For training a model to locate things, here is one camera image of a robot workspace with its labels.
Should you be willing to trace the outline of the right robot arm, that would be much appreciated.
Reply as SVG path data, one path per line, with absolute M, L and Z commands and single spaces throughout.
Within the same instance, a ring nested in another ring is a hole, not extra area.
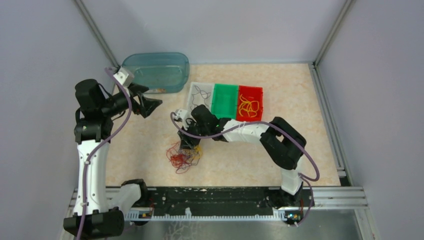
M 182 123 L 178 135 L 184 149 L 197 147 L 203 139 L 261 145 L 280 167 L 283 203 L 295 206 L 301 200 L 298 162 L 306 154 L 307 141 L 283 118 L 276 116 L 270 122 L 218 118 L 203 104 L 192 111 L 178 109 L 170 117 L 174 125 Z

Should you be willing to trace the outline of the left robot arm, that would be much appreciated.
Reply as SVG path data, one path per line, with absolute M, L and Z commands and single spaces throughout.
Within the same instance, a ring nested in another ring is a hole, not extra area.
M 124 181 L 111 199 L 106 194 L 106 163 L 112 138 L 113 118 L 126 113 L 147 118 L 162 100 L 148 98 L 146 86 L 131 83 L 115 95 L 102 90 L 95 79 L 85 79 L 75 86 L 79 108 L 74 128 L 79 174 L 76 202 L 63 228 L 77 240 L 96 240 L 120 236 L 125 215 L 131 207 L 150 203 L 150 193 L 142 179 Z

